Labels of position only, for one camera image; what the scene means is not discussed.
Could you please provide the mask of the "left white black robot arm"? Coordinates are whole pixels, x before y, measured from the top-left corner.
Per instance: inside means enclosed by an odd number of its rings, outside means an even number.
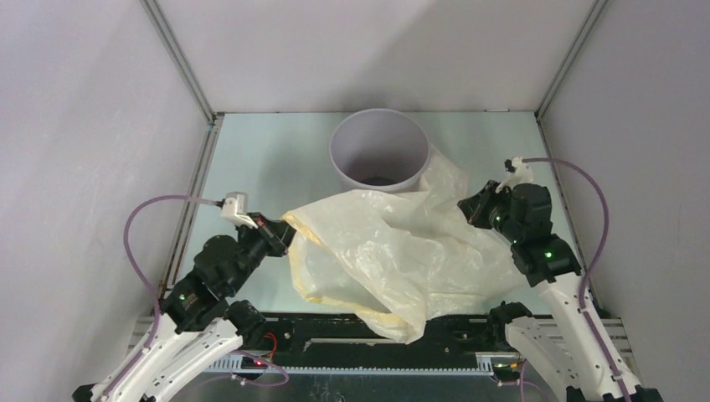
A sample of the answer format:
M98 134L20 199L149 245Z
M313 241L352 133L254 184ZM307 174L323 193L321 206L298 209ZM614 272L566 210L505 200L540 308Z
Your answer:
M225 354L261 345L264 316L249 301L233 298L264 258L287 255L296 231L260 213L247 220L236 235L205 242L138 346L105 380L78 387L72 400L169 401Z

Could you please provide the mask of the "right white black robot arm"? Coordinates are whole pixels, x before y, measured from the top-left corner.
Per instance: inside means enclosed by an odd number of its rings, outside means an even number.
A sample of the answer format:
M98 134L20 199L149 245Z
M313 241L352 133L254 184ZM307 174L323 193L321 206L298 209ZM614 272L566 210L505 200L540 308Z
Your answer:
M521 303L491 309L488 342L517 351L560 401L660 401L646 388L612 342L570 245L553 233L547 188L521 183L513 188L488 182L457 204L468 224L492 229L510 244L512 261L547 305L564 345L559 346Z

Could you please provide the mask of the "translucent cream trash bag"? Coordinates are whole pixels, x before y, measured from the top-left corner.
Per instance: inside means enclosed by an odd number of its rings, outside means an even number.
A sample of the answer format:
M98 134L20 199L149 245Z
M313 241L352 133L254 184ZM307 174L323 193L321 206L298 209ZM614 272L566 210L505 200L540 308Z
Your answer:
M524 278L507 243L458 209L468 182L433 151L411 192L357 189L285 213L296 232L288 252L294 288L396 343L420 339L433 318L481 313Z

